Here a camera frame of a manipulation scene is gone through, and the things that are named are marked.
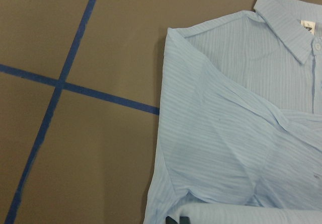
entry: blue grid line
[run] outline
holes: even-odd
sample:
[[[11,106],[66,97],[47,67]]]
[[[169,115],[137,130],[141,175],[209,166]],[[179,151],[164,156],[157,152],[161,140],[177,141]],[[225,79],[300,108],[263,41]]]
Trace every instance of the blue grid line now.
[[[51,118],[52,118],[52,116],[54,114],[54,111],[55,111],[55,108],[56,108],[57,103],[59,101],[59,98],[61,96],[61,92],[63,90],[64,83],[65,83],[65,81],[67,79],[68,73],[70,71],[70,68],[71,68],[72,63],[73,63],[74,58],[75,58],[75,55],[77,53],[79,44],[80,44],[81,39],[82,39],[82,37],[84,35],[86,24],[87,24],[87,22],[88,22],[88,20],[89,20],[89,18],[91,16],[91,13],[92,13],[94,5],[95,5],[95,2],[96,2],[96,0],[89,0],[88,1],[88,4],[87,4],[86,9],[84,11],[83,17],[81,19],[81,22],[79,23],[77,32],[76,32],[74,40],[73,40],[73,42],[71,44],[70,50],[68,52],[66,61],[65,61],[64,66],[63,66],[63,69],[62,69],[62,71],[60,73],[59,80],[55,84],[55,90],[54,90],[54,92],[52,94],[52,97],[50,99],[50,102],[49,102],[48,108],[46,110],[45,116],[44,116],[44,118],[42,120],[42,123],[41,123],[41,126],[39,128],[37,137],[35,139],[34,145],[33,145],[32,149],[31,149],[30,154],[29,154],[27,163],[25,165],[24,171],[22,173],[22,176],[20,178],[18,187],[16,189],[13,201],[11,202],[11,206],[10,206],[9,212],[7,214],[7,217],[6,217],[5,224],[13,224],[15,222],[15,219],[16,219],[16,216],[17,216],[17,211],[18,211],[18,208],[19,208],[20,203],[21,203],[23,188],[25,186],[25,183],[26,183],[27,177],[29,175],[29,172],[31,170],[31,167],[33,165],[33,162],[35,161],[37,152],[38,152],[41,144],[43,143],[43,141],[45,139],[46,132],[47,132],[47,130],[49,128],[49,123],[50,123]]]
[[[58,84],[58,80],[56,80],[56,79],[44,77],[39,74],[31,73],[31,72],[28,72],[25,70],[13,68],[13,67],[6,66],[3,64],[0,64],[0,72],[7,73],[7,74],[10,74],[10,75],[16,76],[16,77],[28,79],[28,80],[31,80],[34,82],[43,83],[43,84],[53,86],[53,87],[56,87]],[[136,101],[132,101],[132,100],[118,97],[115,95],[111,95],[111,94],[108,94],[105,92],[96,91],[96,90],[93,90],[90,88],[78,86],[78,85],[75,85],[72,83],[65,82],[63,89],[67,90],[67,91],[79,93],[82,95],[86,95],[89,97],[97,98],[97,99],[100,99],[103,101],[122,105],[125,107],[137,109],[137,110],[140,110],[143,112],[152,113],[154,115],[159,115],[159,108],[158,107],[151,106],[151,105],[144,104],[144,103],[140,103],[140,102],[136,102]]]

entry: light blue shirt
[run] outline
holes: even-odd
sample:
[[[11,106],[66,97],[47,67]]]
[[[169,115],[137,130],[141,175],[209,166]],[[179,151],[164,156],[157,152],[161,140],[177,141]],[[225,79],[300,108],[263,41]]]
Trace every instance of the light blue shirt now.
[[[322,210],[322,6],[255,10],[168,29],[145,224],[164,223],[187,194]]]

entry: shirt tag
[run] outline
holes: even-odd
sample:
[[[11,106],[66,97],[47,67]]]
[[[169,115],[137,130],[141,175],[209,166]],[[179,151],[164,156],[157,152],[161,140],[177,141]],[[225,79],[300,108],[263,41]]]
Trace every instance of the shirt tag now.
[[[314,35],[315,22],[301,20],[301,25],[306,28],[312,35]]]

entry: blue tape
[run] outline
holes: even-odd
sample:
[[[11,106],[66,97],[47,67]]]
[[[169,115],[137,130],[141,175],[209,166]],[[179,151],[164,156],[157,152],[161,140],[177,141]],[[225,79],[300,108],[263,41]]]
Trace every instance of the blue tape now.
[[[117,97],[117,96],[113,96],[104,92],[99,92],[99,91],[95,91],[89,88],[85,88],[85,87],[80,87],[71,83],[65,83],[64,89],[71,91],[71,92],[76,92],[76,93],[80,93],[89,97],[94,97],[94,98],[98,98],[104,101],[108,101],[108,102],[113,102],[122,106],[126,106],[126,107],[130,107],[130,108],[134,108],[140,111],[144,111],[144,112],[148,112],[148,113],[152,113],[155,115],[159,115],[159,108],[158,107],[153,107],[144,103],[139,103],[139,102],[135,102],[132,100],[128,100],[122,97]]]
[[[56,79],[52,79],[52,78],[49,78],[49,77],[44,77],[44,76],[41,76],[39,74],[31,73],[31,72],[24,71],[24,70],[21,70],[21,69],[16,69],[16,68],[6,66],[6,65],[3,65],[3,64],[0,64],[0,72],[4,72],[4,73],[7,73],[7,74],[11,74],[13,76],[29,79],[29,80],[39,82],[39,83],[43,83],[43,84],[46,84],[46,85],[50,85],[50,86],[53,86],[53,87],[55,87],[57,85],[57,82],[58,82],[58,80],[56,80]]]
[[[27,177],[28,177],[29,172],[31,170],[32,164],[35,161],[37,152],[45,139],[45,135],[48,130],[51,118],[53,116],[53,113],[54,113],[57,103],[59,101],[61,92],[64,87],[64,83],[67,79],[68,73],[69,73],[72,63],[74,61],[80,41],[84,35],[86,23],[88,22],[88,20],[91,16],[95,2],[96,2],[96,0],[89,0],[88,4],[86,6],[85,12],[84,12],[81,22],[78,26],[78,30],[76,32],[76,35],[75,35],[72,45],[70,47],[65,64],[64,64],[61,74],[59,76],[59,80],[56,82],[55,90],[54,90],[52,97],[50,99],[48,108],[47,108],[45,116],[42,120],[37,137],[34,142],[34,145],[31,149],[31,152],[28,157],[27,163],[25,165],[24,171],[23,171],[22,176],[20,178],[18,187],[16,189],[13,201],[11,203],[9,212],[8,212],[6,220],[5,220],[5,224],[13,224],[15,222],[15,219],[17,216],[17,211],[18,211],[18,208],[21,203],[21,196],[22,196],[24,185],[26,183]]]

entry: brown surface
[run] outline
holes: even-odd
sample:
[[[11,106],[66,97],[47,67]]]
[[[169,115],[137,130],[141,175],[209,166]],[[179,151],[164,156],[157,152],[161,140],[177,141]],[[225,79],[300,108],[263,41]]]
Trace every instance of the brown surface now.
[[[0,0],[0,63],[57,78],[87,1]],[[158,106],[167,27],[255,1],[97,0],[67,81]],[[52,90],[0,73],[1,223]],[[63,91],[16,223],[141,223],[156,132],[157,116]]]

